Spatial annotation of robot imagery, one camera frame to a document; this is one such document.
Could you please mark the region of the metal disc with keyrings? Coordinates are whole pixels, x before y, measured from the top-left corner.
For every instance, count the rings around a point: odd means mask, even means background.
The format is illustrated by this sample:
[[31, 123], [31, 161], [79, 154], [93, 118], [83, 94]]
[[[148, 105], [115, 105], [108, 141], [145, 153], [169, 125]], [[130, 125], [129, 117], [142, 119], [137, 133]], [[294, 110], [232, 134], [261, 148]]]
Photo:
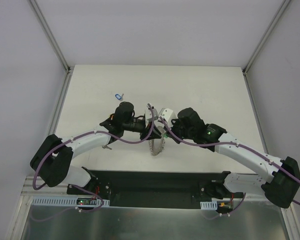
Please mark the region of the metal disc with keyrings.
[[155, 157], [163, 152], [165, 147], [165, 130], [162, 126], [157, 127], [160, 132], [160, 139], [152, 139], [148, 141], [151, 156]]

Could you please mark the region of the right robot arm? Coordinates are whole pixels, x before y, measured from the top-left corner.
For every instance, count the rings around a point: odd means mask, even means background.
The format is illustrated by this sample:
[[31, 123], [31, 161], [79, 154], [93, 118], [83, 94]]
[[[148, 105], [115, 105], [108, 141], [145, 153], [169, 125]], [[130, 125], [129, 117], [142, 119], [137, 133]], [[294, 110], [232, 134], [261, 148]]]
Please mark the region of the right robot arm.
[[292, 157], [281, 159], [245, 145], [226, 129], [206, 124], [191, 107], [178, 114], [164, 108], [158, 115], [169, 138], [177, 144], [208, 149], [233, 159], [253, 173], [233, 173], [215, 184], [220, 197], [231, 193], [249, 193], [264, 196], [277, 207], [287, 209], [300, 188], [300, 169]]

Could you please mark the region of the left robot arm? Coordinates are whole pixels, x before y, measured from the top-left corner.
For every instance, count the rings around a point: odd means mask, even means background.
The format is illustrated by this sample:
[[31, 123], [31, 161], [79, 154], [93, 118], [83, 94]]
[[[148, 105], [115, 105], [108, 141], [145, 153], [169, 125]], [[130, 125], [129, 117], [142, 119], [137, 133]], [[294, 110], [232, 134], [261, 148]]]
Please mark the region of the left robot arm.
[[41, 189], [36, 184], [37, 178], [41, 178], [43, 186], [52, 188], [65, 183], [77, 185], [86, 195], [92, 194], [96, 188], [93, 176], [84, 167], [73, 166], [72, 160], [94, 148], [107, 148], [115, 141], [132, 145], [133, 141], [123, 139], [125, 132], [139, 134], [136, 144], [159, 139], [161, 134], [155, 126], [157, 119], [158, 112], [150, 103], [143, 115], [136, 116], [134, 105], [124, 101], [94, 129], [70, 137], [48, 135], [30, 161], [34, 170], [32, 187]]

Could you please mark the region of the yellow tag key lower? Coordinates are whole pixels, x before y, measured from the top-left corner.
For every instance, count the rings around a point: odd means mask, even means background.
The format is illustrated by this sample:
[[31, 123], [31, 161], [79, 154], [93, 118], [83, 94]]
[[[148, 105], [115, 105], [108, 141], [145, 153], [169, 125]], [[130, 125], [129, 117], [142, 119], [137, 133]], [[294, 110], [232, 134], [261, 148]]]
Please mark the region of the yellow tag key lower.
[[103, 149], [112, 150], [112, 148], [111, 148], [111, 147], [109, 147], [109, 146], [107, 146], [107, 145], [104, 145], [104, 146], [102, 146], [102, 148], [103, 148]]

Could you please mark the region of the blue tag key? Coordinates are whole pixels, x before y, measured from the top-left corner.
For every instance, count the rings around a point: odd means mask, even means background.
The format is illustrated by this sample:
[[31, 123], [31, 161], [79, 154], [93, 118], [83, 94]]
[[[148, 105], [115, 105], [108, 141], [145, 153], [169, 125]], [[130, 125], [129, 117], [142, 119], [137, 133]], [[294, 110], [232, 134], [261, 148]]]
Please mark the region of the blue tag key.
[[115, 98], [117, 99], [117, 100], [119, 100], [119, 101], [123, 101], [123, 96], [124, 96], [124, 94], [122, 93], [122, 94], [118, 94], [118, 93], [116, 93], [115, 95]]

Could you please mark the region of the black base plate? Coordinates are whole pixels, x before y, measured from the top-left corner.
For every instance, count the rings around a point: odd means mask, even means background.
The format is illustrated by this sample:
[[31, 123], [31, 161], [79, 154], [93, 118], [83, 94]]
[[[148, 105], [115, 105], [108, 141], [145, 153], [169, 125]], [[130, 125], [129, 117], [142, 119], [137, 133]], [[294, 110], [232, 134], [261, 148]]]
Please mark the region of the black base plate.
[[213, 198], [241, 198], [242, 187], [228, 190], [221, 173], [146, 172], [92, 170], [94, 179], [86, 187], [67, 187], [69, 195], [84, 195], [84, 191], [98, 194], [112, 207], [199, 209], [201, 202]]

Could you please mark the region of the left aluminium frame rail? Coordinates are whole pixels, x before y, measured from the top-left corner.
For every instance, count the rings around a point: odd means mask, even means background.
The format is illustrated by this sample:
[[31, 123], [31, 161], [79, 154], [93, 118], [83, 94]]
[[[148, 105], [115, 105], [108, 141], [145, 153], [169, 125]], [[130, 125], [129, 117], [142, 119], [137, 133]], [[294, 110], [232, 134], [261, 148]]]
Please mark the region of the left aluminium frame rail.
[[66, 89], [72, 66], [66, 60], [48, 23], [43, 3], [39, 0], [29, 0], [27, 4], [36, 18], [36, 27], [40, 28], [38, 36], [33, 38], [30, 44], [34, 61], [28, 66], [32, 78], [27, 82], [29, 91], [23, 113], [25, 129], [22, 141], [26, 147], [23, 163], [31, 173], [31, 159], [56, 126], [62, 92]]

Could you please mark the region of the aluminium frame rail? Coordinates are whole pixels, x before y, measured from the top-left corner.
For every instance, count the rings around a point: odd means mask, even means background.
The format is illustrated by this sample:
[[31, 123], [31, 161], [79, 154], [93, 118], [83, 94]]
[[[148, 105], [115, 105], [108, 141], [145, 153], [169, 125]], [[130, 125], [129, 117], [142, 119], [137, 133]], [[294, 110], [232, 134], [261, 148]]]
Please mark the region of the aluminium frame rail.
[[29, 91], [23, 113], [25, 129], [22, 141], [26, 147], [23, 163], [31, 173], [31, 159], [56, 126], [62, 92], [66, 89], [72, 66], [66, 60], [48, 23], [43, 3], [39, 0], [29, 0], [27, 4], [36, 18], [36, 27], [40, 28], [38, 36], [33, 38], [30, 44], [34, 61], [28, 66], [32, 78], [27, 82]]
[[275, 68], [271, 65], [274, 62], [273, 60], [266, 63], [263, 58], [267, 53], [267, 47], [272, 41], [276, 29], [292, 4], [292, 0], [282, 0], [280, 2], [279, 7], [267, 24], [266, 29], [242, 70], [261, 138], [262, 148], [267, 154], [270, 153], [269, 149], [272, 146], [271, 136], [273, 135], [272, 131], [269, 130], [270, 122], [267, 108], [271, 101], [267, 97], [267, 92], [270, 92], [269, 95], [273, 97], [274, 91], [270, 89], [270, 84], [273, 81], [265, 80], [265, 77], [273, 74]]

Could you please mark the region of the right aluminium frame rail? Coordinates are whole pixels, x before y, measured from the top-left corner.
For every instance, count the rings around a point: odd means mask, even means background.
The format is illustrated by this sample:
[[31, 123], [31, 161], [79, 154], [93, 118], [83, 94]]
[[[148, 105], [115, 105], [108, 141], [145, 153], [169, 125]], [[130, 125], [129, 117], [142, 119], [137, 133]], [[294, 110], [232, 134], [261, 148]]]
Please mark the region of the right aluminium frame rail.
[[270, 89], [270, 84], [273, 81], [265, 80], [265, 77], [273, 74], [275, 68], [271, 65], [274, 62], [273, 60], [266, 63], [263, 58], [267, 53], [267, 47], [272, 41], [276, 29], [292, 4], [292, 0], [282, 0], [280, 2], [279, 7], [267, 24], [266, 29], [242, 70], [261, 138], [262, 148], [267, 154], [270, 153], [269, 149], [272, 146], [271, 136], [273, 135], [272, 131], [269, 130], [270, 122], [267, 108], [271, 101], [267, 97], [267, 92], [270, 92], [269, 95], [273, 97], [274, 91]]

